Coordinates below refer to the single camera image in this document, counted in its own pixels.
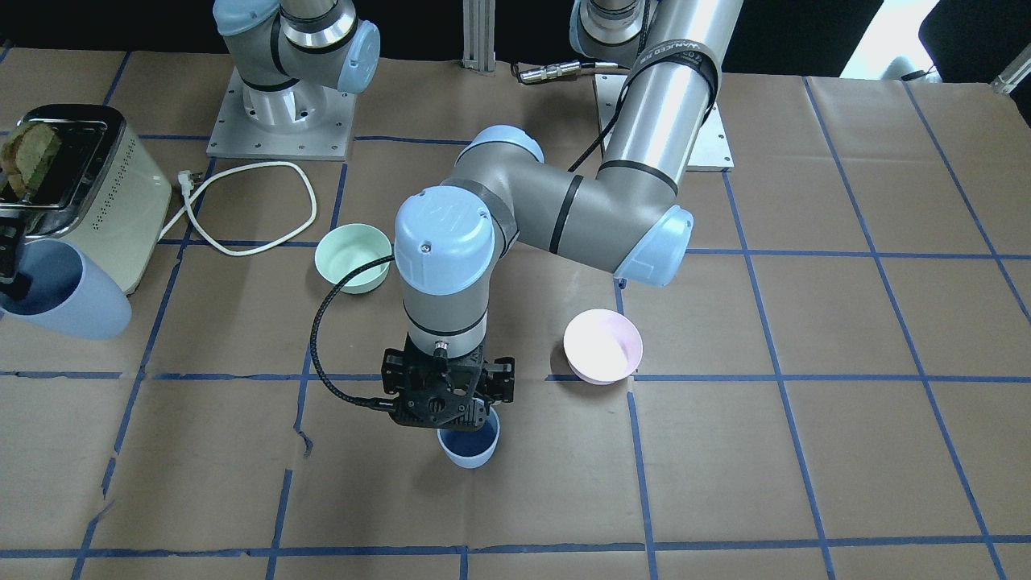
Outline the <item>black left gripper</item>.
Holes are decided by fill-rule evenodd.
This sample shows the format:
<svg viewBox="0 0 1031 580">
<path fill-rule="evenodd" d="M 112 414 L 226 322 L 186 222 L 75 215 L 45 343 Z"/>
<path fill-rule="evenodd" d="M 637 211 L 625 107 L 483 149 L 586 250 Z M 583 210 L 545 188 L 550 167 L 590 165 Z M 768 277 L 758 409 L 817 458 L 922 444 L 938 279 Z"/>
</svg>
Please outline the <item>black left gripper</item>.
<svg viewBox="0 0 1031 580">
<path fill-rule="evenodd" d="M 516 359 L 487 361 L 484 345 L 452 357 L 445 342 L 427 354 L 408 338 L 401 351 L 384 351 L 383 390 L 394 399 L 383 410 L 398 425 L 478 432 L 493 404 L 513 401 L 513 389 Z"/>
</svg>

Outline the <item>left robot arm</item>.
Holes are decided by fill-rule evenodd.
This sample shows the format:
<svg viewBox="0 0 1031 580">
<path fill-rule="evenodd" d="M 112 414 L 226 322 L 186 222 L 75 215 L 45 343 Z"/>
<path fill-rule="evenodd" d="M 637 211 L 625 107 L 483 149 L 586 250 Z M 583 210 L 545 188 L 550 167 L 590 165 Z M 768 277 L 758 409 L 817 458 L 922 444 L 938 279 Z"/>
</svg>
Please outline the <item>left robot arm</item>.
<svg viewBox="0 0 1031 580">
<path fill-rule="evenodd" d="M 648 22 L 636 2 L 583 2 L 588 18 L 633 32 L 628 67 L 597 175 L 555 168 L 526 132 L 493 126 L 454 162 L 448 179 L 402 203 L 393 260 L 408 316 L 404 348 L 383 356 L 383 399 L 367 407 L 398 425 L 475 432 L 492 404 L 512 401 L 516 360 L 485 359 L 493 269 L 517 242 L 616 278 L 656 287 L 677 274 L 692 214 L 677 203 L 702 124 L 716 106 L 740 1 L 660 1 Z"/>
</svg>

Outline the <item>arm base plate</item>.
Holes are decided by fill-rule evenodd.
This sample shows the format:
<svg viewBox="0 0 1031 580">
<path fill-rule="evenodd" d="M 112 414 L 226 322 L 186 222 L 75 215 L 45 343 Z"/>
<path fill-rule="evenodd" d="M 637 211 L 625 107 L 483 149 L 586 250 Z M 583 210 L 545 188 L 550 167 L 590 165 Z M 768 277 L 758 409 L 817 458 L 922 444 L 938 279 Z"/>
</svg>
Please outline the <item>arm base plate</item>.
<svg viewBox="0 0 1031 580">
<path fill-rule="evenodd" d="M 602 130 L 614 117 L 616 99 L 626 74 L 597 74 L 593 80 L 598 129 Z M 735 168 L 730 142 L 718 107 L 699 129 L 694 147 L 686 162 L 685 172 L 729 172 Z"/>
<path fill-rule="evenodd" d="M 206 153 L 236 160 L 342 162 L 350 153 L 356 95 L 309 81 L 274 92 L 232 71 Z"/>
</svg>

